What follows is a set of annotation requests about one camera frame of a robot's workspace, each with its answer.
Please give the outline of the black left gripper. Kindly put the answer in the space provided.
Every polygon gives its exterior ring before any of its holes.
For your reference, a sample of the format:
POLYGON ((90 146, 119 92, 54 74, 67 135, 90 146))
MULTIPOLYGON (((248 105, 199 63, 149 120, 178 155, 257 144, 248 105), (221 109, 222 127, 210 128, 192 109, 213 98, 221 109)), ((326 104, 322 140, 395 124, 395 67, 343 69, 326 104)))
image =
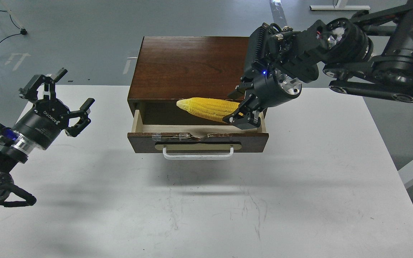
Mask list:
POLYGON ((19 89, 19 97, 34 102, 33 107, 13 126, 13 131, 22 134, 45 150, 65 129, 69 137, 77 137, 90 123, 88 115, 94 98, 87 98, 77 111, 70 109, 56 98, 56 83, 68 72, 62 68, 54 75, 34 75, 24 88, 19 89), (42 100, 38 99, 38 88, 44 85, 42 100), (69 119, 79 118, 72 127, 68 127, 69 119))

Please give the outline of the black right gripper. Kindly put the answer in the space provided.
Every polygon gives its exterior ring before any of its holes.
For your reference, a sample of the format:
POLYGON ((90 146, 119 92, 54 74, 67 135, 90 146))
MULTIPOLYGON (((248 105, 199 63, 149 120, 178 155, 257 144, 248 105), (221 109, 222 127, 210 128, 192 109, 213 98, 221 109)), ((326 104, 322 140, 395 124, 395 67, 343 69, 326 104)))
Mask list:
POLYGON ((300 96, 302 82, 280 70, 255 72, 243 75, 241 84, 227 95, 228 100, 244 100, 223 122, 242 130, 259 128, 262 124, 260 110, 276 107, 300 96))

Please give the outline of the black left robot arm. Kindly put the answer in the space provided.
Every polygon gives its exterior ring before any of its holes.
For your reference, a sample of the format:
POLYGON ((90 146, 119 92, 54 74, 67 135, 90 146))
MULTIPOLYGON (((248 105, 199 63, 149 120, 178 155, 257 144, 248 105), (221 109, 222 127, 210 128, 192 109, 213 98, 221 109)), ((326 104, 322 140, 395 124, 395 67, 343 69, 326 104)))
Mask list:
POLYGON ((88 98, 77 111, 71 111, 56 97, 56 83, 67 73, 60 69, 56 75, 34 75, 19 96, 33 104, 32 108, 13 127, 0 123, 0 206, 27 207, 36 198, 15 185, 10 171, 18 163, 26 163, 33 149, 46 150, 64 131, 77 137, 89 124, 93 98, 88 98))

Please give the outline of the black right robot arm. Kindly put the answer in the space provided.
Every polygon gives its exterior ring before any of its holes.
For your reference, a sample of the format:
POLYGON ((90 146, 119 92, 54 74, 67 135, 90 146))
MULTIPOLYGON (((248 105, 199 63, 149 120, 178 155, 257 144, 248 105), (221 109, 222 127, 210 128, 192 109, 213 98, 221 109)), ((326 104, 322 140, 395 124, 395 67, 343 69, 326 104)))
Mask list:
POLYGON ((259 113, 317 80, 319 62, 337 93, 413 103, 413 0, 328 24, 317 20, 304 31, 263 23, 249 37, 244 74, 228 95, 245 98, 223 122, 258 128, 259 113))

